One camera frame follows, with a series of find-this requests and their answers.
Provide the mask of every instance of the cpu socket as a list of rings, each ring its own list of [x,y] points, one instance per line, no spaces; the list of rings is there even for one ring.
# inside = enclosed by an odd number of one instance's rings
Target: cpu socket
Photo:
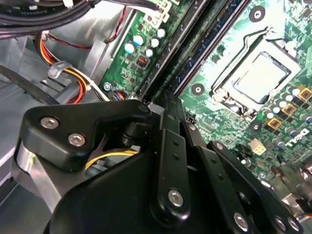
[[[293,57],[263,36],[246,36],[244,48],[212,87],[216,101],[247,121],[301,70]]]

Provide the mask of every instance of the black mechanical arm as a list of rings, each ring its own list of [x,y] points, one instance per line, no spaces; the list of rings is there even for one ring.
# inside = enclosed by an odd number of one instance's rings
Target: black mechanical arm
[[[204,142],[179,99],[156,104],[160,115],[137,100],[26,112],[12,174],[47,203],[47,234],[303,233],[222,142]],[[140,153],[86,179],[95,149],[132,145]]]

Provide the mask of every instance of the yellow wire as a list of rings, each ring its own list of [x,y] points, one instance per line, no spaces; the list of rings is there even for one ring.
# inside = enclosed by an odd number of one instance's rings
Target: yellow wire
[[[96,158],[93,158],[91,159],[90,161],[87,162],[86,164],[86,170],[91,167],[91,165],[93,163],[95,163],[96,161],[98,161],[99,159],[101,158],[104,158],[104,157],[109,157],[109,156],[133,156],[133,155],[136,155],[138,152],[137,151],[131,151],[131,150],[127,150],[127,151],[123,151],[123,152],[113,152],[113,153],[107,153],[107,154],[104,154],[102,156],[98,156]]]
[[[42,56],[44,57],[44,59],[46,60],[47,63],[53,64],[53,63],[45,56],[45,54],[43,53],[41,47],[40,47],[40,52],[41,52]],[[74,71],[71,71],[71,70],[69,70],[69,69],[65,69],[65,71],[68,72],[68,73],[70,73],[70,74],[72,74],[72,75],[74,75],[75,77],[77,77],[77,78],[83,83],[83,85],[84,85],[84,87],[85,87],[85,90],[86,90],[86,92],[87,92],[87,84],[86,84],[86,82],[84,81],[84,79],[83,79],[78,73],[76,73],[76,72],[74,72]]]

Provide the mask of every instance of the green circuit board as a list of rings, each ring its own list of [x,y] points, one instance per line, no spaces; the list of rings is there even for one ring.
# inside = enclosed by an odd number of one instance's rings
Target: green circuit board
[[[100,83],[101,89],[103,89],[104,83],[108,82],[112,85],[113,90],[123,91],[128,97],[135,94],[136,88],[144,81],[152,66],[155,66],[155,62],[168,44],[171,35],[179,27],[185,13],[192,4],[192,1],[188,0],[179,1],[179,5],[175,4],[177,1],[170,2],[172,2],[171,9],[168,12],[170,17],[166,23],[162,23],[159,27],[165,30],[166,36],[159,39],[157,48],[151,47],[151,39],[157,38],[157,29],[147,23],[144,19],[145,13],[137,13],[129,32]],[[136,35],[143,38],[141,46],[133,44],[133,38]],[[125,44],[127,43],[135,46],[132,54],[127,54],[125,51]],[[145,55],[146,49],[153,50],[152,57],[148,58]],[[138,64],[140,58],[146,59],[145,67]]]
[[[259,6],[265,8],[264,18],[251,20],[251,12]],[[303,115],[312,116],[312,99],[294,96],[292,101],[287,101],[288,107],[292,108],[291,114],[282,111],[274,113],[275,123],[270,122],[271,119],[268,119],[264,112],[264,110],[271,111],[276,105],[276,99],[285,97],[283,94],[290,94],[290,88],[299,88],[300,92],[305,90],[308,95],[311,94],[311,8],[312,5],[303,4],[300,0],[252,0],[179,96],[185,110],[196,115],[196,125],[205,141],[219,140],[234,152],[238,150],[239,144],[250,149],[249,144],[254,139],[258,139],[263,144],[266,151],[261,155],[253,154],[251,164],[248,165],[258,178],[274,177],[271,167],[280,166],[276,159],[277,155],[282,155],[286,160],[297,165],[312,155],[312,127],[302,118]],[[273,28],[271,41],[282,39],[285,43],[291,41],[295,45],[293,56],[301,70],[266,103],[263,109],[257,112],[252,121],[247,121],[215,101],[211,94],[212,86],[242,49],[244,37],[266,27]],[[194,88],[198,85],[204,89],[200,94],[194,92]],[[286,132],[289,127],[293,127],[298,132],[296,141],[291,142],[294,138]],[[280,139],[285,145],[277,147],[276,139]]]

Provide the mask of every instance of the screw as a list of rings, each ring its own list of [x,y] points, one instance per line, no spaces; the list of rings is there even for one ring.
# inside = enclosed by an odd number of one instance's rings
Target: screw
[[[72,145],[80,147],[86,143],[86,138],[79,133],[72,133],[68,136],[68,141]]]
[[[40,121],[42,127],[47,129],[55,129],[59,126],[59,122],[52,117],[44,117]]]
[[[279,217],[275,217],[275,221],[283,231],[286,231],[286,226]]]
[[[194,125],[190,124],[189,127],[192,131],[196,131],[196,127]]]
[[[141,111],[143,111],[143,112],[148,112],[148,108],[147,108],[146,106],[142,105],[142,104],[139,105],[138,108],[139,108]]]
[[[218,149],[223,150],[223,146],[220,143],[215,144]]]
[[[177,190],[171,189],[168,192],[168,197],[173,205],[177,207],[181,207],[183,205],[183,197]]]
[[[248,223],[240,213],[236,212],[234,214],[234,220],[241,230],[244,232],[248,231]]]
[[[109,92],[109,91],[111,91],[111,89],[112,89],[112,85],[111,85],[109,82],[105,82],[104,85],[103,85],[103,89],[104,89],[106,92]]]
[[[299,227],[298,227],[298,225],[295,223],[295,221],[293,221],[292,220],[292,218],[288,218],[288,222],[289,222],[289,224],[291,225],[291,227],[293,228],[293,229],[295,229],[297,232],[299,231]]]

